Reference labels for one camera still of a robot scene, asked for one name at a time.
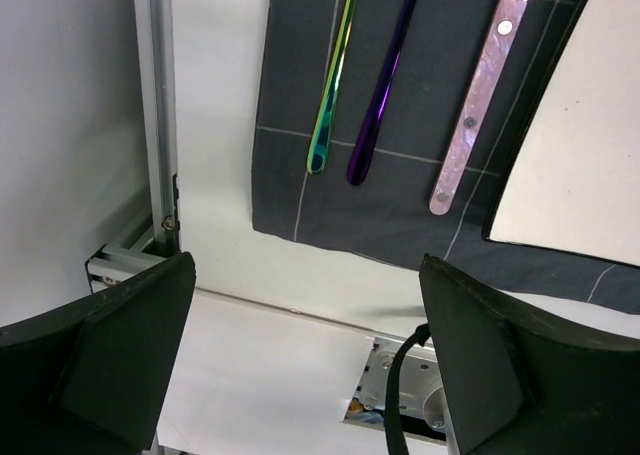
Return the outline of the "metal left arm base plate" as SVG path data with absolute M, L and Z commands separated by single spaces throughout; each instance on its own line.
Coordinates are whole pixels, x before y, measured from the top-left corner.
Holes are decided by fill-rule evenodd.
M 345 419 L 382 428 L 386 414 L 387 378 L 404 340 L 377 334 Z M 398 382 L 398 410 L 404 432 L 429 442 L 446 442 L 444 388 L 431 343 L 414 345 L 403 359 Z

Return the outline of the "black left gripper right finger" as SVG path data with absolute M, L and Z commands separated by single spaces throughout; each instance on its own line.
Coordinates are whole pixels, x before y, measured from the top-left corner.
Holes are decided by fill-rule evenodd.
M 638 340 L 566 320 L 430 255 L 419 279 L 460 453 L 638 453 Z

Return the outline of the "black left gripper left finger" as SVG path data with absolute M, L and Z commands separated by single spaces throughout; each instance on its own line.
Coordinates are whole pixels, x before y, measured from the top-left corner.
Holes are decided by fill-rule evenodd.
M 195 281 L 179 253 L 2 327 L 2 449 L 150 449 Z

